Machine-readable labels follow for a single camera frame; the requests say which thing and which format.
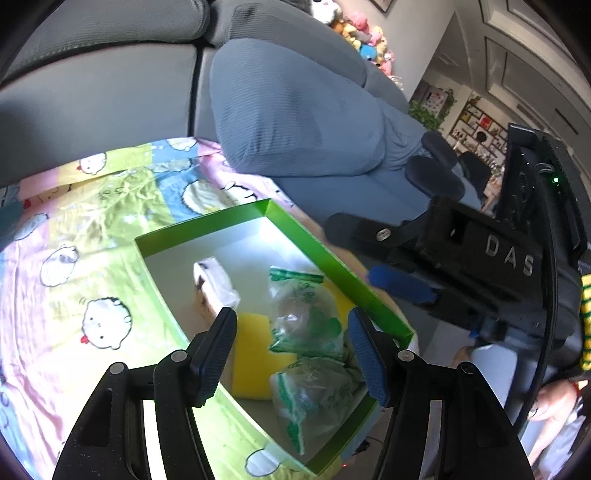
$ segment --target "sofa cushion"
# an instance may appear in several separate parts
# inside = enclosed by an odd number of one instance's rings
[[[408,102],[394,82],[370,61],[365,62],[365,67],[367,68],[367,79],[363,88],[402,113],[408,113]]]
[[[280,0],[216,0],[205,38],[221,47],[254,38],[286,47],[363,86],[365,61],[338,33]]]
[[[102,44],[189,42],[208,23],[207,0],[65,0],[27,40],[7,78]]]
[[[198,73],[195,78],[194,131],[197,138],[217,142],[216,124],[213,119],[212,98],[209,94],[209,70],[212,66],[213,56],[217,50],[205,47],[199,52],[197,64]]]
[[[185,137],[197,50],[111,47],[0,90],[0,186],[105,150]]]

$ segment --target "stuffed animal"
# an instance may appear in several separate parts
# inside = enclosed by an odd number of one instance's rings
[[[388,40],[386,40],[386,37],[381,38],[375,46],[375,49],[378,52],[376,61],[382,63],[384,61],[384,55],[386,55],[386,52],[388,51]]]
[[[311,0],[311,5],[312,17],[326,25],[330,25],[341,11],[333,0]]]
[[[357,32],[357,29],[353,25],[347,22],[343,23],[343,31],[341,32],[341,35],[343,35],[345,40],[358,51],[361,48],[361,42],[353,36],[355,32]]]
[[[359,54],[364,60],[375,60],[378,53],[375,50],[375,47],[372,47],[371,45],[361,45]]]
[[[392,75],[392,62],[389,60],[384,60],[379,66],[379,69],[382,70],[382,72],[384,72],[387,76]]]
[[[384,32],[380,27],[373,27],[371,32],[369,32],[369,41],[366,43],[372,47],[375,47],[380,42],[380,40],[382,40],[383,36]]]
[[[353,12],[349,15],[349,23],[363,33],[369,33],[368,18],[363,12]]]
[[[331,23],[330,28],[332,28],[335,32],[339,35],[343,34],[343,25],[345,23],[342,20],[335,20]]]
[[[363,33],[357,30],[356,32],[353,32],[351,36],[357,38],[357,40],[359,40],[361,43],[370,44],[369,42],[371,41],[371,35],[368,33]]]

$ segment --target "white wall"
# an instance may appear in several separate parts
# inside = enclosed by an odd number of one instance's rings
[[[461,85],[460,83],[455,82],[451,78],[442,75],[435,70],[428,69],[423,75],[423,80],[425,82],[433,85],[434,87],[441,88],[443,90],[451,88],[453,90],[453,95],[456,99],[456,103],[449,110],[449,114],[447,115],[446,119],[441,124],[439,131],[441,134],[446,137],[452,131],[453,126],[456,124],[457,118],[462,113],[462,109],[464,105],[470,98],[470,94],[472,93],[472,89],[468,85]]]
[[[394,72],[404,96],[412,97],[454,12],[453,0],[394,0],[387,16],[369,0],[337,0],[344,14],[362,11],[369,25],[382,27],[394,52]]]

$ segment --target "black cable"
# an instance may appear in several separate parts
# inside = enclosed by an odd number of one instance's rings
[[[548,164],[538,165],[537,171],[542,175],[546,173],[554,173],[553,167]],[[554,251],[554,237],[552,235],[552,227],[550,223],[550,208],[544,192],[541,192],[538,199],[541,206],[541,217],[544,219],[544,238],[546,240],[544,248],[548,259],[545,263],[546,268],[544,272],[544,278],[549,280],[546,282],[546,323],[544,325],[544,337],[542,348],[540,350],[540,357],[538,358],[538,365],[535,367],[528,395],[514,423],[515,430],[519,437],[521,437],[523,433],[525,422],[527,421],[531,407],[534,405],[536,396],[544,381],[544,374],[546,373],[546,367],[550,360],[552,342],[556,332],[556,317],[558,315],[558,271],[556,266],[556,252]]]

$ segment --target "cartoon print blanket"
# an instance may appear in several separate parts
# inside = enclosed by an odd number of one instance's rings
[[[150,365],[189,342],[146,291],[134,238],[268,197],[305,217],[271,180],[233,173],[217,144],[193,138],[93,155],[0,189],[0,431],[34,480],[51,479],[110,364]],[[216,397],[195,410],[212,469],[251,478],[245,458],[265,446],[237,436]],[[302,477],[280,466],[266,478]]]

